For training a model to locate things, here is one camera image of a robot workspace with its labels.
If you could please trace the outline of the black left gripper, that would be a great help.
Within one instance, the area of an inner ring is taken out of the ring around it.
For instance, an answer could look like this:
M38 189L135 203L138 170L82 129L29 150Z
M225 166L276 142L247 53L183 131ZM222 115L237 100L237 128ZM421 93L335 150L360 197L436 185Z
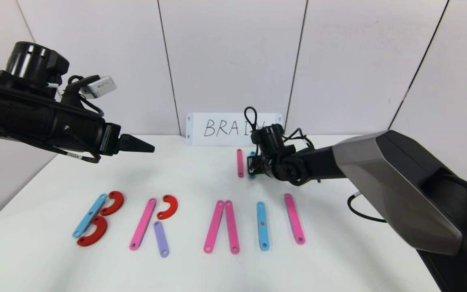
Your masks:
M88 101L72 101L69 106L80 110L65 111L56 109L52 127L48 135L48 145L65 151L89 152L112 156L119 152L153 153L151 145L133 135L119 135L121 127L107 123L102 111L90 106Z

